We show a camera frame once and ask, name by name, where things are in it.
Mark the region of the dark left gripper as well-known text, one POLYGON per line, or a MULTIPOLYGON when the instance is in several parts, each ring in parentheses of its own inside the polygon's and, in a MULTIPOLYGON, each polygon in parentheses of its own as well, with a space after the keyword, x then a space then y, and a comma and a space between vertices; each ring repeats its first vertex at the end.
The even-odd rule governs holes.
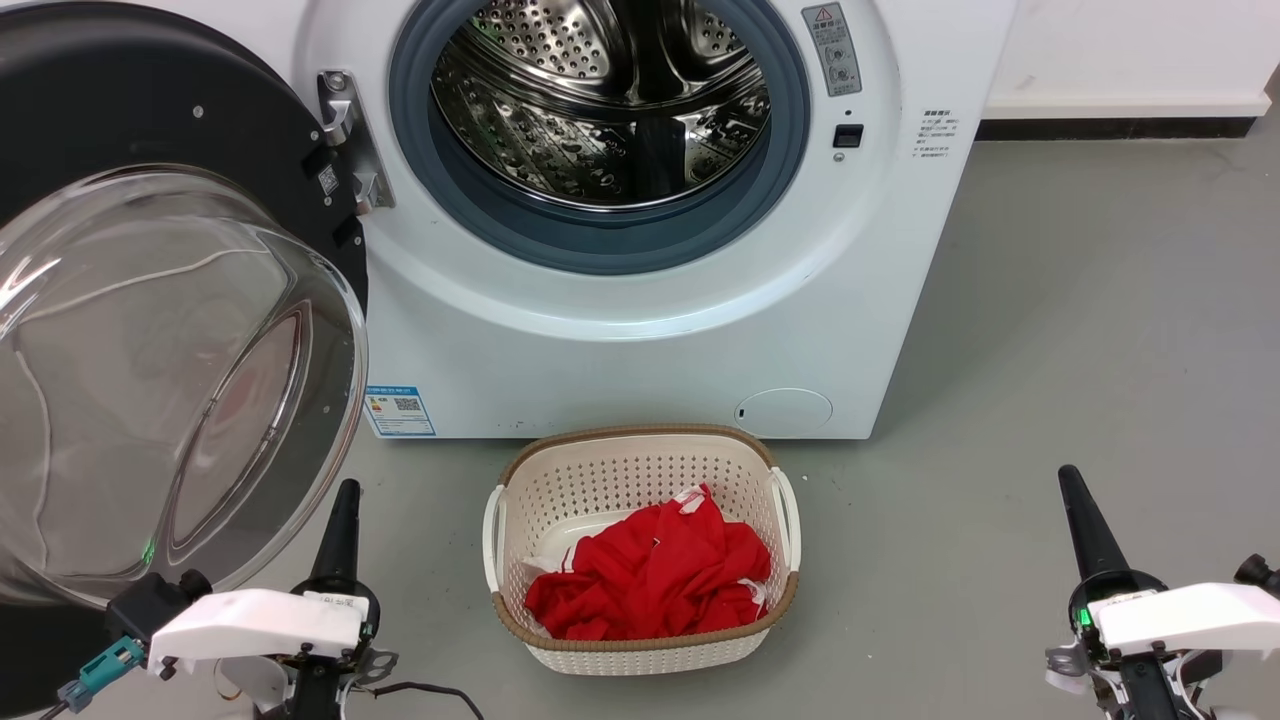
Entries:
POLYGON ((291 680, 288 697, 275 708, 255 710, 256 719, 340 719, 346 700, 357 685, 367 687, 390 678, 399 655, 372 646, 380 626, 378 597, 357 580, 358 511, 361 487, 356 479, 343 479, 332 506, 310 579, 294 585, 293 594, 339 603, 365 602, 358 643, 342 650, 337 659, 300 651, 279 664, 291 680))

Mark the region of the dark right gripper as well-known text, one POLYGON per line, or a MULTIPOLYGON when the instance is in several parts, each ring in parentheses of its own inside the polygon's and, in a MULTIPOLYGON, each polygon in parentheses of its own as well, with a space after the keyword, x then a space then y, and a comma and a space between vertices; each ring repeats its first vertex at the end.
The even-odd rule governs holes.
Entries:
POLYGON ((1151 650, 1123 655, 1101 639, 1093 605, 1165 592, 1166 584, 1132 570, 1075 465, 1059 469, 1059 489, 1080 583, 1068 601, 1071 642, 1044 651, 1046 680, 1068 692, 1092 692, 1105 719, 1211 719, 1198 706, 1221 673, 1219 650, 1151 650))

